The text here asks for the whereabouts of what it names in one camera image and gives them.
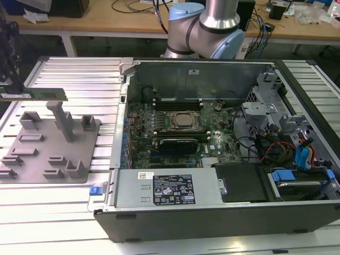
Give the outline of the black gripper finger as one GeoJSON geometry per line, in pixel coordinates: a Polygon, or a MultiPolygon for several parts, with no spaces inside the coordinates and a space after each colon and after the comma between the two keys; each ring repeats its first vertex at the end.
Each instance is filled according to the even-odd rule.
{"type": "Polygon", "coordinates": [[[16,61],[10,61],[10,77],[12,81],[10,92],[23,92],[25,86],[19,76],[19,68],[16,61]]]}

